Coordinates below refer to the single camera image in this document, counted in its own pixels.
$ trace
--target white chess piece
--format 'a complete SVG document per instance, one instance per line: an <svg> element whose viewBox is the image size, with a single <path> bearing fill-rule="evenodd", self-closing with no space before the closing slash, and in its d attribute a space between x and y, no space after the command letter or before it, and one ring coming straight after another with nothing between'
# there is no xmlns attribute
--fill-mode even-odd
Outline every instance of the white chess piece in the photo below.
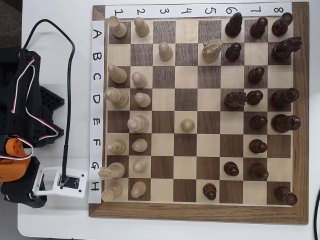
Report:
<svg viewBox="0 0 320 240"><path fill-rule="evenodd" d="M146 184L142 181L138 181L132 187L131 196L134 199L137 199L140 196L142 196L143 194L145 194L146 190L147 190Z"/></svg>
<svg viewBox="0 0 320 240"><path fill-rule="evenodd" d="M151 103L151 98L149 97L149 95L142 92L138 92L134 96L134 100L141 108L147 108Z"/></svg>
<svg viewBox="0 0 320 240"><path fill-rule="evenodd" d="M110 202L112 201L112 199L118 198L121 195L121 193L122 186L117 182L113 182L108 186L107 190L102 192L101 199L104 202Z"/></svg>
<svg viewBox="0 0 320 240"><path fill-rule="evenodd" d="M148 83L148 80L145 77L145 75L137 71L132 74L131 78L132 78L133 84L138 89L144 88Z"/></svg>
<svg viewBox="0 0 320 240"><path fill-rule="evenodd" d="M161 42L159 44L159 55L163 61L168 61L173 56L172 48L166 42Z"/></svg>
<svg viewBox="0 0 320 240"><path fill-rule="evenodd" d="M111 102L116 108L124 108L129 102L129 94L122 89L109 87L104 92L104 97Z"/></svg>
<svg viewBox="0 0 320 240"><path fill-rule="evenodd" d="M145 150L147 150L147 147L148 147L147 141L142 138L135 140L134 143L132 144L133 151L138 153L144 152Z"/></svg>
<svg viewBox="0 0 320 240"><path fill-rule="evenodd" d="M134 116L129 118L127 126L135 133L144 133L149 127L149 120L143 115Z"/></svg>
<svg viewBox="0 0 320 240"><path fill-rule="evenodd" d="M108 149L111 153L114 154L122 154L126 150L126 143L122 141L121 139L117 139L114 141L111 141L107 146L106 149Z"/></svg>
<svg viewBox="0 0 320 240"><path fill-rule="evenodd" d="M120 162L111 163L108 167L102 166L98 172L99 180L122 178L125 171L125 166Z"/></svg>
<svg viewBox="0 0 320 240"><path fill-rule="evenodd" d="M128 75L126 71L120 67L110 65L108 66L108 73L116 84L123 84L125 81L127 81Z"/></svg>
<svg viewBox="0 0 320 240"><path fill-rule="evenodd" d="M137 16L134 19L133 23L135 25L135 32L138 36L144 37L144 36L148 35L149 25L145 22L145 20L142 17Z"/></svg>
<svg viewBox="0 0 320 240"><path fill-rule="evenodd" d="M127 27L116 16L108 18L108 25L111 28L111 33L118 39L123 38L127 34Z"/></svg>

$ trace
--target white pawn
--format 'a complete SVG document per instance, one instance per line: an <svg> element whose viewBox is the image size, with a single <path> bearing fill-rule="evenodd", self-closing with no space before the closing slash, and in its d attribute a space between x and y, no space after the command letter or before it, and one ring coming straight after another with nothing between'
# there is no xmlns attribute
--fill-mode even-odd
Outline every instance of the white pawn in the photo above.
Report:
<svg viewBox="0 0 320 240"><path fill-rule="evenodd" d="M142 138L135 140L134 143L132 144L133 151L138 153L144 152L145 150L147 150L147 147L148 147L147 141Z"/></svg>
<svg viewBox="0 0 320 240"><path fill-rule="evenodd" d="M138 89L144 88L144 87L147 85L147 83L148 83L148 80L147 80L146 76L143 75L143 74L140 73L140 72L137 72L137 71L132 74L131 78L132 78L133 84L134 84Z"/></svg>
<svg viewBox="0 0 320 240"><path fill-rule="evenodd" d="M108 18L108 25L111 28L111 33L118 39L123 38L127 34L127 27L116 16Z"/></svg>
<svg viewBox="0 0 320 240"><path fill-rule="evenodd" d="M110 202L112 199L118 198L121 193L122 186L117 182L113 182L108 186L107 190L102 192L101 199L104 202Z"/></svg>
<svg viewBox="0 0 320 240"><path fill-rule="evenodd" d="M149 95L142 92L138 92L134 96L134 100L141 108L147 108L151 103L151 98L149 97Z"/></svg>
<svg viewBox="0 0 320 240"><path fill-rule="evenodd" d="M137 16L134 19L133 23L135 25L135 32L137 35L139 35L140 37L148 35L149 25L145 22L145 20L142 17Z"/></svg>
<svg viewBox="0 0 320 240"><path fill-rule="evenodd" d="M111 76L111 79L116 83L116 84L123 84L125 81L127 81L127 73L125 70L123 70L120 67L110 65L108 66L108 73Z"/></svg>
<svg viewBox="0 0 320 240"><path fill-rule="evenodd" d="M143 194L145 194L146 190L147 190L146 184L144 182L142 182L142 181L138 181L132 187L131 196L134 199L137 199L138 197L140 197Z"/></svg>
<svg viewBox="0 0 320 240"><path fill-rule="evenodd" d="M116 108L124 108L129 102L129 94L122 89L109 87L104 92L104 97L111 102Z"/></svg>
<svg viewBox="0 0 320 240"><path fill-rule="evenodd" d="M126 150L126 143L122 141L121 139L117 139L114 141L111 141L107 146L106 149L108 149L111 153L114 154L122 154Z"/></svg>
<svg viewBox="0 0 320 240"><path fill-rule="evenodd" d="M149 127L149 120L143 115L134 116L129 118L127 126L135 133L144 133Z"/></svg>
<svg viewBox="0 0 320 240"><path fill-rule="evenodd" d="M168 61L173 56L172 48L166 42L161 42L159 44L159 55L163 61Z"/></svg>

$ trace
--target dark square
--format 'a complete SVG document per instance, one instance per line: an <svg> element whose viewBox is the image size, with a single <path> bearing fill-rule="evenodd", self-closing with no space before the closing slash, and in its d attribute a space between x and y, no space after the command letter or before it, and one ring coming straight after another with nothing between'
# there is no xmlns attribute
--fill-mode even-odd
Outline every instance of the dark square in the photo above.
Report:
<svg viewBox="0 0 320 240"><path fill-rule="evenodd" d="M221 65L222 66L243 66L245 65L245 44L241 44L241 51L240 51L240 56L239 58L231 62L226 58L226 51L229 47L231 47L232 43L223 43L222 44L222 50L221 50Z"/></svg>
<svg viewBox="0 0 320 240"><path fill-rule="evenodd" d="M242 204L244 201L244 182L220 180L220 203Z"/></svg>
<svg viewBox="0 0 320 240"><path fill-rule="evenodd" d="M199 21L198 42L204 43L213 39L221 39L221 21Z"/></svg>
<svg viewBox="0 0 320 240"><path fill-rule="evenodd" d="M174 155L185 157L197 156L197 134L174 134Z"/></svg>
<svg viewBox="0 0 320 240"><path fill-rule="evenodd" d="M109 44L131 44L131 22L122 21L121 23L126 26L126 35L122 38L116 38L109 28Z"/></svg>
<svg viewBox="0 0 320 240"><path fill-rule="evenodd" d="M126 72L126 81L124 83L115 83L110 74L109 74L109 88L116 88L116 89L129 89L130 88L130 66L119 66L120 69L123 69Z"/></svg>
<svg viewBox="0 0 320 240"><path fill-rule="evenodd" d="M108 111L108 133L129 133L130 111Z"/></svg>
<svg viewBox="0 0 320 240"><path fill-rule="evenodd" d="M244 42L246 43L267 43L268 42L268 25L264 29L262 37L256 39L250 34L251 26L257 19L244 20Z"/></svg>
<svg viewBox="0 0 320 240"><path fill-rule="evenodd" d="M257 67L264 68L262 79L257 84L252 84L248 80L248 74ZM267 89L268 88L268 66L244 66L244 88L245 89Z"/></svg>
<svg viewBox="0 0 320 240"><path fill-rule="evenodd" d="M121 163L124 166L125 172L123 178L129 177L129 156L121 155L108 155L106 156L106 166L109 167L110 164Z"/></svg>
<svg viewBox="0 0 320 240"><path fill-rule="evenodd" d="M175 112L174 111L153 111L152 112L152 133L153 134L174 134L175 133Z"/></svg>
<svg viewBox="0 0 320 240"><path fill-rule="evenodd" d="M269 42L268 43L268 65L291 65L291 58L290 55L287 58L282 59L281 61L276 61L271 55L272 49L276 46L278 42Z"/></svg>
<svg viewBox="0 0 320 240"><path fill-rule="evenodd" d="M175 67L154 66L152 69L152 87L154 89L174 89Z"/></svg>
<svg viewBox="0 0 320 240"><path fill-rule="evenodd" d="M176 88L174 96L175 111L197 111L198 90L192 88Z"/></svg>
<svg viewBox="0 0 320 240"><path fill-rule="evenodd" d="M197 180L174 179L173 201L174 202L196 202Z"/></svg>
<svg viewBox="0 0 320 240"><path fill-rule="evenodd" d="M175 44L176 66L198 66L198 44L177 43Z"/></svg>
<svg viewBox="0 0 320 240"><path fill-rule="evenodd" d="M252 158L252 157L245 157L243 159L243 180L244 181L267 181L267 180L260 180L256 179L249 175L249 166L253 163L261 163L263 166L267 168L267 159L266 158Z"/></svg>
<svg viewBox="0 0 320 240"><path fill-rule="evenodd" d="M152 66L152 64L152 44L131 44L131 66Z"/></svg>
<svg viewBox="0 0 320 240"><path fill-rule="evenodd" d="M131 190L132 190L132 187L137 182L143 182L146 186L146 191L142 196L138 198L133 198L131 196ZM150 198L151 198L151 179L150 178L129 178L129 186L128 186L129 201L150 201Z"/></svg>
<svg viewBox="0 0 320 240"><path fill-rule="evenodd" d="M279 187L286 187L291 189L290 182L286 181L268 181L266 183L266 204L268 205L287 205L284 201L275 196L275 189Z"/></svg>
<svg viewBox="0 0 320 240"><path fill-rule="evenodd" d="M143 152L137 152L132 149L132 144L137 139L144 139L148 143L148 147ZM131 156L151 156L151 133L130 133L129 134L129 155Z"/></svg>
<svg viewBox="0 0 320 240"><path fill-rule="evenodd" d="M137 93L147 94L150 99L151 103L147 107L140 107L137 102L135 101L135 95ZM131 88L130 89L130 110L131 111L152 111L152 89L151 88Z"/></svg>
<svg viewBox="0 0 320 240"><path fill-rule="evenodd" d="M290 135L268 135L267 136L268 158L291 158L291 136Z"/></svg>
<svg viewBox="0 0 320 240"><path fill-rule="evenodd" d="M233 134L220 135L220 157L243 158L244 136Z"/></svg>
<svg viewBox="0 0 320 240"><path fill-rule="evenodd" d="M173 156L152 156L151 157L151 178L152 179L173 179L174 178L174 157Z"/></svg>
<svg viewBox="0 0 320 240"><path fill-rule="evenodd" d="M159 44L176 43L176 22L175 21L154 21L153 22L153 43Z"/></svg>
<svg viewBox="0 0 320 240"><path fill-rule="evenodd" d="M197 112L198 134L220 134L220 112L198 111Z"/></svg>
<svg viewBox="0 0 320 240"><path fill-rule="evenodd" d="M225 103L225 97L229 93L243 93L245 90L243 88L221 88L221 101L220 101L220 110L221 112L243 112L244 107L229 107Z"/></svg>
<svg viewBox="0 0 320 240"><path fill-rule="evenodd" d="M196 158L196 179L219 180L220 158L198 156Z"/></svg>
<svg viewBox="0 0 320 240"><path fill-rule="evenodd" d="M256 129L250 126L250 120L254 116L262 116L268 118L268 112L266 111L245 111L243 115L243 133L244 134L253 134L253 135L267 135L268 126L263 128Z"/></svg>
<svg viewBox="0 0 320 240"><path fill-rule="evenodd" d="M198 88L219 89L221 66L198 66Z"/></svg>

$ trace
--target black chess piece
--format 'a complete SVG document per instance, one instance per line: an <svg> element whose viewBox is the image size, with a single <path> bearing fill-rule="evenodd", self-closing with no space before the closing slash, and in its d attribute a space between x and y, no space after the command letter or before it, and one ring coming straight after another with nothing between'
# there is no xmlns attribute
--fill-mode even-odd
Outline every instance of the black chess piece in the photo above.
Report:
<svg viewBox="0 0 320 240"><path fill-rule="evenodd" d="M258 20L252 24L250 28L250 34L255 39L259 39L263 36L268 25L268 19L264 16L259 17Z"/></svg>
<svg viewBox="0 0 320 240"><path fill-rule="evenodd" d="M282 16L276 20L272 25L272 32L276 36L281 36L288 31L288 26L294 20L293 16L289 12L285 12Z"/></svg>

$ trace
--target black pawn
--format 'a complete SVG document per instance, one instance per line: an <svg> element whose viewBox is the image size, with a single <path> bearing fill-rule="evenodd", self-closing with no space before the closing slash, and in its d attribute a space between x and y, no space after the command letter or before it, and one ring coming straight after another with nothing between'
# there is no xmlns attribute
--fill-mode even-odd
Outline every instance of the black pawn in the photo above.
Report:
<svg viewBox="0 0 320 240"><path fill-rule="evenodd" d="M228 47L228 49L225 52L226 59L228 59L232 63L235 62L240 57L241 49L242 46L240 43L232 43L232 45Z"/></svg>
<svg viewBox="0 0 320 240"><path fill-rule="evenodd" d="M242 15L240 12L235 13L225 26L225 34L230 38L235 38L241 32Z"/></svg>
<svg viewBox="0 0 320 240"><path fill-rule="evenodd" d="M268 25L268 19L264 16L259 17L258 20L252 24L250 28L250 34L255 39L259 39L263 36L266 30L266 26Z"/></svg>

